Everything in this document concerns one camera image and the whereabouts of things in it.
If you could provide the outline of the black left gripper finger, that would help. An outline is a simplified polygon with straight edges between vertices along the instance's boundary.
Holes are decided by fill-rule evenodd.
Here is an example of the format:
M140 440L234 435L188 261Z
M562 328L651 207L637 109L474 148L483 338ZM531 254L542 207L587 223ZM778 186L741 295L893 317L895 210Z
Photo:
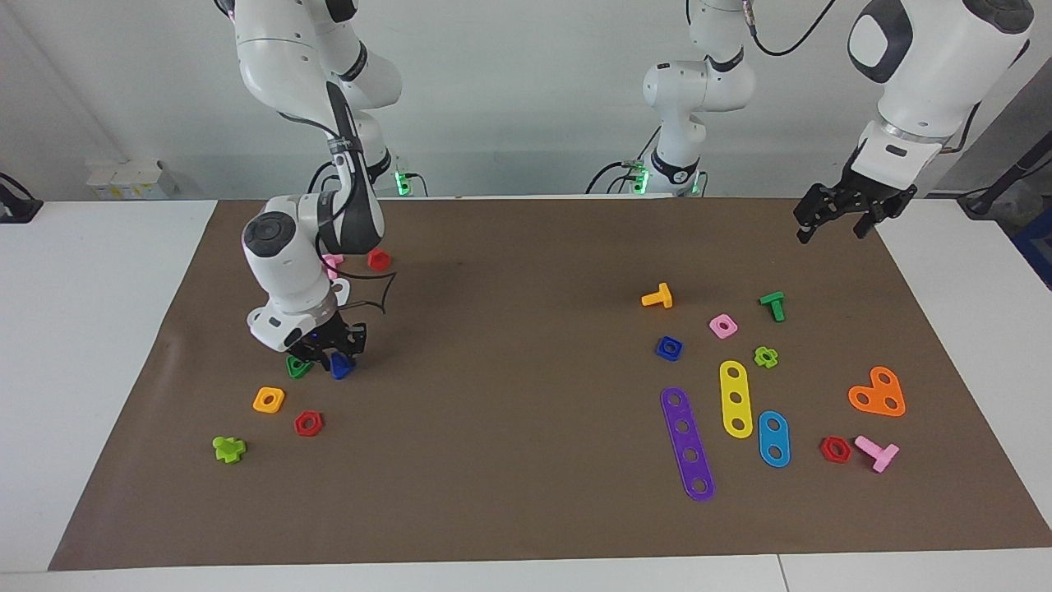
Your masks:
M865 210L861 215L853 232L858 239L864 239L876 225L887 219L898 218L917 193L918 187L910 184L905 190L896 187L884 187L865 196Z
M796 238L801 244L810 243L820 226L849 213L852 197L839 187L827 187L822 183L812 184L793 209L800 229Z

